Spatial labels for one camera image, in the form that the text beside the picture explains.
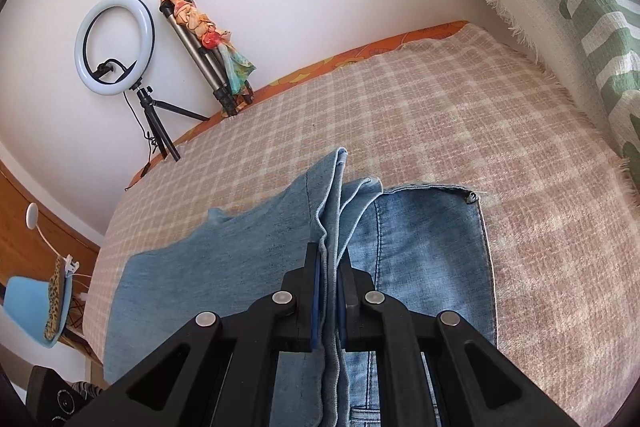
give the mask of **orange bed sheet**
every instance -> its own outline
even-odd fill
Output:
[[[258,89],[255,92],[254,103],[247,106],[244,110],[251,110],[251,108],[254,107],[254,105],[256,105],[257,103],[263,102],[264,100],[267,100],[268,98],[271,98],[276,94],[286,91],[287,89],[291,89],[292,87],[295,87],[298,84],[302,84],[303,82],[308,82],[309,80],[317,78],[318,76],[328,73],[329,71],[333,71],[344,66],[349,66],[350,64],[354,64],[375,55],[381,55],[383,53],[393,51],[394,49],[407,42],[419,41],[422,39],[446,39],[447,37],[450,37],[457,31],[459,31],[460,28],[464,27],[465,24],[466,21],[455,21],[441,24],[439,26],[432,26],[430,28],[425,28],[422,30],[415,30],[412,32],[396,35],[394,37],[382,39],[381,41],[372,42],[371,44],[367,44],[366,46],[361,46],[359,48],[349,50],[348,52],[334,55],[334,57],[320,60],[320,62],[316,62],[315,64],[307,66],[306,68],[294,71],[293,73],[288,74],[287,76],[283,76],[275,82],[272,82],[268,86],[264,86],[262,89]],[[174,143],[178,145],[180,143],[187,142],[195,138],[198,134],[201,134],[206,130],[212,128],[213,126],[219,124],[222,120],[222,113],[218,112],[214,114],[209,119],[209,121],[199,123],[191,130],[187,131]],[[147,172],[154,166],[158,165],[158,163],[160,163],[161,161],[162,156],[159,154],[156,155],[151,160],[151,165]],[[138,171],[138,173],[133,177],[129,184],[129,187],[132,187],[135,183],[140,181],[140,174],[142,174],[142,170],[143,169],[140,169],[140,171]]]

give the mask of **leopard print fabric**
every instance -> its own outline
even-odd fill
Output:
[[[44,328],[44,338],[52,341],[60,328],[62,318],[62,296],[65,292],[65,262],[60,257],[56,260],[56,269],[49,279],[49,318]]]

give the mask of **white ring lamp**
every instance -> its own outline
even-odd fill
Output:
[[[128,10],[138,22],[140,34],[142,35],[142,43],[140,44],[140,54],[131,67],[127,68],[124,73],[113,83],[107,83],[100,80],[97,71],[94,73],[89,67],[86,58],[86,42],[89,38],[89,32],[98,17],[109,8],[120,7]],[[103,0],[95,5],[82,21],[76,36],[76,70],[78,75],[84,82],[84,85],[97,94],[119,94],[133,86],[145,72],[149,65],[151,55],[154,50],[154,41],[156,40],[156,32],[151,13],[141,0]]]

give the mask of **blue denim fabric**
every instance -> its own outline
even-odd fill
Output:
[[[345,426],[350,409],[352,421],[378,418],[374,360],[345,357],[337,347],[336,273],[347,245],[353,265],[381,291],[414,311],[458,310],[493,340],[493,285],[475,195],[433,185],[383,194],[376,178],[343,184],[346,156],[336,150],[239,216],[211,209],[188,237],[129,259],[111,307],[106,380],[197,313],[238,313],[277,291],[284,273],[302,266],[309,241],[321,255],[322,339],[313,353],[280,355],[271,425]]]

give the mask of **blue chair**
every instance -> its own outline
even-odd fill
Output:
[[[44,337],[44,328],[49,319],[49,282],[11,277],[4,292],[4,311],[34,341],[41,346],[52,347],[65,328],[71,303],[72,278],[72,275],[68,275],[65,279],[60,326],[56,336],[50,341]]]

